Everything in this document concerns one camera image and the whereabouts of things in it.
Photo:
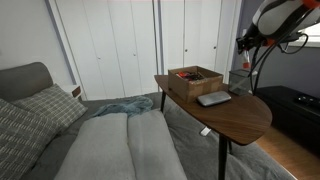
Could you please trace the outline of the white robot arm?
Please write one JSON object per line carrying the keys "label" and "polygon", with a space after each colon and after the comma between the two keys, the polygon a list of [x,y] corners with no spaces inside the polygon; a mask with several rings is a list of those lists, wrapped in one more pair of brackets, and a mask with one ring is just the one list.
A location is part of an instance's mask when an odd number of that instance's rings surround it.
{"label": "white robot arm", "polygon": [[246,34],[236,39],[238,53],[271,46],[283,35],[316,25],[319,17],[320,0],[264,0]]}

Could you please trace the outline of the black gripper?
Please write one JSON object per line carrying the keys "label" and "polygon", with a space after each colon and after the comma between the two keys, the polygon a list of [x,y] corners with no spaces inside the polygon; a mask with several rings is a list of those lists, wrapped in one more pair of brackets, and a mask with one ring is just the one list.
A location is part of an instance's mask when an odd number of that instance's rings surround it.
{"label": "black gripper", "polygon": [[244,51],[249,51],[253,47],[263,45],[265,41],[266,38],[263,37],[258,30],[247,31],[244,36],[236,39],[238,48],[237,52],[241,54]]}

